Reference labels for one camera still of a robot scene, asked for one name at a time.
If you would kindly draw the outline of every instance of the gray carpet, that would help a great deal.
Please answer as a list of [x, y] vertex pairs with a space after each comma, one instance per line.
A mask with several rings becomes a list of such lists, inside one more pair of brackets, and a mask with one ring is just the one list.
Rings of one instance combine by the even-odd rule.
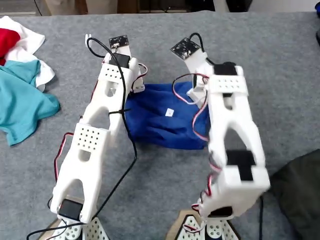
[[[16, 18], [45, 34], [36, 52], [56, 72], [48, 92], [61, 110], [42, 120], [23, 143], [8, 147], [0, 134], [0, 239], [25, 239], [55, 215], [46, 206], [55, 185], [53, 159], [65, 132], [73, 131], [89, 102], [101, 60], [85, 48], [85, 33], [103, 42], [127, 34], [132, 55], [149, 67], [146, 83], [170, 83], [187, 73], [170, 48], [199, 32], [215, 62], [244, 69], [249, 102], [259, 127], [270, 174], [288, 161], [319, 148], [320, 47], [315, 13], [234, 13], [91, 15]], [[104, 51], [95, 47], [101, 54]], [[238, 138], [226, 145], [238, 148]], [[100, 214], [113, 240], [162, 240], [181, 209], [195, 203], [206, 186], [208, 153], [139, 145], [139, 159]], [[124, 128], [105, 158], [98, 203], [133, 159]], [[270, 193], [265, 194], [265, 240], [292, 240], [293, 231]], [[232, 220], [244, 240], [258, 239], [259, 205]]]

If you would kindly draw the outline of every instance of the blue cloth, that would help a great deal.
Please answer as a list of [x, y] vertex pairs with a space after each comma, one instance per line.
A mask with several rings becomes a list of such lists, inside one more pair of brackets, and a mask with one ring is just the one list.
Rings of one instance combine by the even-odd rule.
[[10, 146], [30, 136], [38, 120], [59, 111], [58, 99], [35, 86], [40, 65], [39, 60], [9, 60], [0, 66], [0, 130]]
[[[180, 82], [174, 89], [192, 102], [186, 94], [191, 88], [191, 82]], [[131, 109], [125, 114], [126, 121], [137, 142], [189, 150], [203, 149], [206, 145], [192, 129], [192, 119], [199, 108], [179, 100], [173, 94], [171, 84], [146, 84], [143, 92], [129, 95], [125, 107]], [[174, 110], [173, 116], [166, 116], [167, 109]], [[197, 132], [206, 133], [208, 120], [206, 107], [195, 123]]]

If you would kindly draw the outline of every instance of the white label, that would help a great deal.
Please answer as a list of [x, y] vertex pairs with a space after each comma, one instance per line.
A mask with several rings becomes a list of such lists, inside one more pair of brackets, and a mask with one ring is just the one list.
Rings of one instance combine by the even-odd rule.
[[174, 115], [174, 112], [175, 112], [175, 110], [173, 110], [173, 109], [171, 109], [171, 108], [168, 108], [168, 109], [166, 110], [165, 116], [166, 116], [166, 117], [172, 117], [172, 116]]

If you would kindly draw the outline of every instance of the red cloth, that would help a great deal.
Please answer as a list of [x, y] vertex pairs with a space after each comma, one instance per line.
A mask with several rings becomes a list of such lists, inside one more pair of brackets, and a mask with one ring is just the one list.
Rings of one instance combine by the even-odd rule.
[[20, 35], [16, 31], [0, 28], [0, 65], [6, 63], [5, 55], [20, 40]]

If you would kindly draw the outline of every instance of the black wire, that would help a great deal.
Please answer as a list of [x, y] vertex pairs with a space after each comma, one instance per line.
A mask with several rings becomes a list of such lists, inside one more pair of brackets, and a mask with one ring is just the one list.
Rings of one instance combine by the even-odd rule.
[[51, 237], [47, 238], [46, 240], [50, 240], [50, 239], [54, 239], [54, 238], [56, 238], [56, 237], [59, 237], [60, 235], [62, 235], [62, 234], [67, 230], [67, 228], [66, 228], [66, 226], [67, 226], [66, 221], [63, 220], [63, 219], [61, 219], [61, 220], [64, 222], [64, 227], [65, 227], [65, 229], [64, 229], [62, 232], [60, 232], [59, 234], [57, 234], [57, 235], [55, 235], [55, 236], [51, 236]]
[[48, 200], [48, 202], [46, 203], [46, 206], [48, 207], [48, 209], [50, 209], [50, 201], [52, 200], [53, 197], [54, 197], [54, 196], [50, 197], [49, 200]]
[[[199, 33], [197, 32], [194, 32], [190, 35], [189, 37], [189, 41], [191, 41], [191, 38], [194, 37], [194, 36], [197, 36], [199, 38], [199, 41], [200, 41], [200, 47], [201, 47], [201, 51], [204, 53], [205, 52], [205, 48], [204, 48], [204, 42], [202, 41], [202, 37], [200, 36]], [[205, 59], [208, 63], [210, 63], [211, 65], [216, 65], [212, 60], [210, 60], [210, 58], [206, 58]]]
[[41, 13], [41, 11], [40, 11], [40, 9], [39, 9], [39, 7], [38, 7], [37, 1], [36, 1], [36, 0], [33, 0], [33, 1], [34, 1], [35, 7], [36, 7], [36, 9], [38, 10], [40, 16], [42, 16], [42, 13]]
[[260, 196], [260, 215], [259, 215], [259, 240], [262, 240], [263, 233], [263, 220], [264, 220], [264, 197]]
[[67, 229], [67, 228], [69, 228], [69, 227], [74, 227], [74, 226], [79, 226], [79, 225], [84, 225], [84, 224], [85, 224], [85, 223], [83, 223], [83, 222], [78, 222], [78, 223], [73, 223], [73, 224], [65, 225], [65, 226], [57, 226], [57, 227], [40, 229], [40, 230], [37, 230], [37, 231], [30, 232], [30, 233], [26, 236], [26, 240], [29, 240], [29, 238], [30, 238], [32, 235], [35, 235], [35, 234], [40, 234], [40, 233], [44, 233], [44, 232], [48, 232], [48, 231], [54, 231], [54, 230], [58, 230], [58, 229]]
[[121, 80], [122, 80], [122, 85], [123, 85], [123, 95], [122, 95], [122, 106], [121, 106], [121, 111], [120, 112], [115, 112], [115, 114], [120, 113], [122, 116], [122, 120], [123, 120], [123, 124], [124, 127], [128, 133], [128, 137], [130, 139], [130, 141], [132, 142], [132, 146], [133, 146], [133, 150], [134, 150], [134, 159], [131, 163], [131, 165], [129, 166], [129, 168], [124, 172], [124, 174], [121, 176], [121, 178], [118, 180], [118, 182], [116, 183], [116, 185], [113, 187], [112, 191], [109, 193], [108, 197], [104, 200], [104, 202], [102, 203], [102, 205], [100, 206], [100, 208], [98, 209], [98, 211], [96, 212], [96, 214], [93, 216], [93, 219], [101, 212], [101, 210], [104, 208], [104, 206], [106, 205], [106, 203], [108, 202], [108, 200], [111, 198], [111, 196], [114, 194], [114, 192], [117, 190], [118, 186], [120, 185], [120, 183], [122, 182], [122, 180], [126, 177], [126, 175], [128, 174], [128, 172], [130, 172], [130, 170], [133, 168], [133, 166], [135, 165], [137, 159], [138, 159], [138, 153], [137, 153], [137, 148], [136, 148], [136, 143], [132, 138], [132, 135], [130, 133], [127, 121], [126, 121], [126, 116], [125, 116], [125, 104], [126, 104], [126, 92], [127, 92], [127, 88], [126, 88], [126, 82], [125, 82], [125, 77], [124, 77], [124, 73], [122, 72], [121, 66], [117, 60], [117, 58], [115, 57], [115, 55], [113, 54], [113, 52], [106, 46], [104, 45], [100, 40], [94, 38], [94, 37], [89, 37], [86, 41], [86, 45], [89, 49], [89, 51], [99, 57], [99, 58], [104, 58], [104, 56], [99, 56], [98, 54], [96, 54], [91, 47], [89, 46], [89, 41], [95, 41], [96, 43], [98, 43], [101, 47], [103, 47], [110, 55], [111, 57], [114, 59], [114, 62], [116, 64], [116, 66], [119, 69], [120, 75], [121, 75]]
[[[94, 218], [96, 218], [98, 216], [98, 214], [102, 211], [102, 209], [104, 208], [104, 206], [107, 204], [107, 202], [109, 201], [109, 199], [112, 197], [112, 195], [115, 193], [115, 191], [117, 190], [117, 188], [119, 187], [119, 185], [121, 184], [121, 182], [123, 181], [123, 179], [126, 177], [126, 175], [130, 172], [130, 170], [133, 168], [133, 166], [135, 165], [137, 159], [138, 159], [138, 152], [137, 152], [137, 147], [136, 147], [136, 143], [135, 141], [133, 140], [132, 138], [132, 135], [130, 133], [130, 130], [129, 130], [129, 127], [128, 127], [128, 124], [127, 124], [127, 121], [126, 121], [126, 116], [125, 116], [125, 104], [126, 104], [126, 92], [127, 92], [127, 89], [126, 89], [126, 82], [125, 82], [125, 77], [124, 77], [124, 73], [121, 69], [121, 66], [117, 60], [117, 58], [115, 57], [115, 55], [113, 54], [113, 52], [106, 46], [104, 45], [101, 41], [99, 41], [98, 39], [94, 38], [94, 37], [89, 37], [86, 41], [86, 45], [89, 49], [89, 51], [99, 57], [99, 58], [104, 58], [105, 56], [100, 56], [98, 54], [96, 54], [92, 49], [91, 47], [89, 46], [89, 41], [92, 40], [92, 41], [95, 41], [96, 43], [100, 44], [110, 55], [111, 57], [114, 59], [115, 61], [115, 64], [117, 65], [118, 69], [119, 69], [119, 72], [120, 72], [120, 75], [121, 75], [121, 79], [122, 79], [122, 84], [123, 84], [123, 95], [122, 95], [122, 106], [121, 106], [121, 110], [120, 111], [116, 111], [116, 112], [113, 112], [111, 114], [121, 114], [122, 116], [122, 120], [123, 120], [123, 124], [124, 124], [124, 127], [127, 131], [127, 134], [128, 134], [128, 137], [132, 143], [132, 146], [133, 146], [133, 150], [134, 150], [134, 159], [132, 161], [132, 163], [130, 164], [130, 166], [128, 167], [128, 169], [124, 172], [124, 174], [121, 176], [121, 178], [118, 180], [118, 182], [115, 184], [115, 186], [113, 187], [113, 189], [111, 190], [111, 192], [109, 193], [109, 195], [106, 197], [106, 199], [104, 200], [104, 202], [102, 203], [102, 205], [100, 206], [100, 208], [97, 210], [97, 212], [93, 215], [92, 219], [93, 220]], [[66, 226], [60, 226], [60, 227], [52, 227], [52, 228], [45, 228], [45, 229], [41, 229], [41, 230], [37, 230], [37, 231], [33, 231], [31, 233], [29, 233], [27, 236], [26, 236], [26, 240], [29, 240], [29, 238], [34, 235], [34, 234], [39, 234], [39, 233], [43, 233], [43, 232], [48, 232], [48, 231], [53, 231], [53, 230], [58, 230], [58, 229], [67, 229], [69, 227], [74, 227], [74, 226], [80, 226], [80, 225], [84, 225], [85, 223], [83, 222], [78, 222], [78, 223], [74, 223], [74, 224], [70, 224], [70, 225], [66, 225]]]

